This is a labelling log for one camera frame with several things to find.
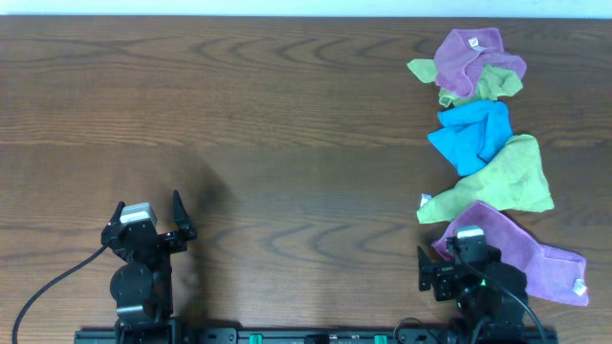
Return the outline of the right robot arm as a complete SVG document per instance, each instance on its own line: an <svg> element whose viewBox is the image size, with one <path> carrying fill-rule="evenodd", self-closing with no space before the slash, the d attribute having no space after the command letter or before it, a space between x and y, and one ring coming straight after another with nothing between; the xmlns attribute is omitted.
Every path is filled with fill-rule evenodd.
<svg viewBox="0 0 612 344"><path fill-rule="evenodd" d="M452 258L433 262L418 248L419 290L454 301L459 343L525 343L525 273L501 261L501 250L477 235L446 239Z"/></svg>

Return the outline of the pink purple microfiber cloth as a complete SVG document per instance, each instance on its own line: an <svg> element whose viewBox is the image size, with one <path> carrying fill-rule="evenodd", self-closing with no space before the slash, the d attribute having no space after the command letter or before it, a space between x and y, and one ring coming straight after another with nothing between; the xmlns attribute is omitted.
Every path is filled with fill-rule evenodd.
<svg viewBox="0 0 612 344"><path fill-rule="evenodd" d="M527 231L492 206L477 201L455 218L432 247L446 260L452 258L446 239L465 226L480 227L487 243L502 252L501 261L527 275L529 295L557 303L589 304L582 255L539 243Z"/></svg>

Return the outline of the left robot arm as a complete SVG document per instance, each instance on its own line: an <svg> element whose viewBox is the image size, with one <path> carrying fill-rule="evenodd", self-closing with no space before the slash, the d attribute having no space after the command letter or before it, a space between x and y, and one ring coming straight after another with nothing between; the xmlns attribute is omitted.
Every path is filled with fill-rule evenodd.
<svg viewBox="0 0 612 344"><path fill-rule="evenodd" d="M148 203L120 202L101 232L101 243L125 262L113 275L110 292L116 301L118 343L179 343L181 322L172 317L170 256L187 250L197 232L178 191L172 195L176 229L158 233Z"/></svg>

